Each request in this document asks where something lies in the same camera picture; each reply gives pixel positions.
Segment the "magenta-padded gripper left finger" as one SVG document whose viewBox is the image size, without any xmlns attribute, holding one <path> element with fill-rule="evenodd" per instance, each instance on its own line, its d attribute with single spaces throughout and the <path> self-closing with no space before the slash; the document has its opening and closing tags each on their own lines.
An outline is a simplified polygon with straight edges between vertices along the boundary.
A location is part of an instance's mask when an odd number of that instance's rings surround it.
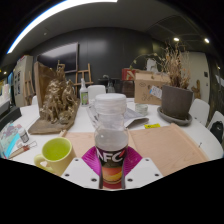
<svg viewBox="0 0 224 224">
<path fill-rule="evenodd" d="M 62 178 L 84 188 L 101 188 L 101 163 L 96 148 L 90 148 L 81 158 L 74 158 Z"/>
</svg>

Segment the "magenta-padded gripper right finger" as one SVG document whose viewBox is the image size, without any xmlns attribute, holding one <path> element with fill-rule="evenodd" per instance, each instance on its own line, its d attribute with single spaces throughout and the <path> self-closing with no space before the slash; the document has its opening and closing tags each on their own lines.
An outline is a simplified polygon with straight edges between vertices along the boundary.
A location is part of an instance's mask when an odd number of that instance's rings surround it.
<svg viewBox="0 0 224 224">
<path fill-rule="evenodd" d="M 163 175 L 150 158 L 143 158 L 132 147 L 126 151 L 124 159 L 124 188 L 143 187 L 159 180 Z"/>
</svg>

